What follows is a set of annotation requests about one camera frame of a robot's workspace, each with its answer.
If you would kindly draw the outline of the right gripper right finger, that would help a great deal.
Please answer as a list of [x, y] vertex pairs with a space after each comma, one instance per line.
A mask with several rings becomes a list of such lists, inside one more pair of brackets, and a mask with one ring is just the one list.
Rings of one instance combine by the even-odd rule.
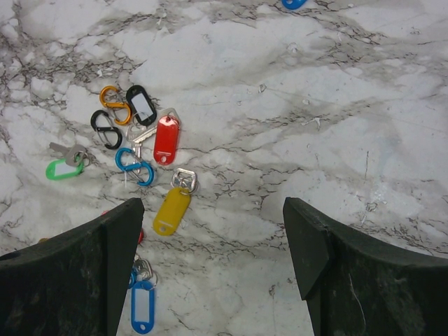
[[315, 335], [446, 335], [447, 260], [409, 251], [287, 197], [283, 219]]

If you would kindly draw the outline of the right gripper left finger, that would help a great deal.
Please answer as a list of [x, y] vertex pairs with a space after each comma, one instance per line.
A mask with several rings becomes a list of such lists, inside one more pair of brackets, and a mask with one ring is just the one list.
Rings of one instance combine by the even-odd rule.
[[1, 257], [2, 335], [115, 335], [144, 217], [131, 198]]

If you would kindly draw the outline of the blue key tag with key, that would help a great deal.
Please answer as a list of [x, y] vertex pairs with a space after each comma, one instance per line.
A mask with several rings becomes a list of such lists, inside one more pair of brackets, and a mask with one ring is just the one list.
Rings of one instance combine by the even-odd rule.
[[137, 281], [131, 290], [131, 325], [135, 332], [147, 335], [155, 325], [155, 287], [158, 274], [151, 264], [140, 257], [134, 257], [132, 268], [138, 273]]

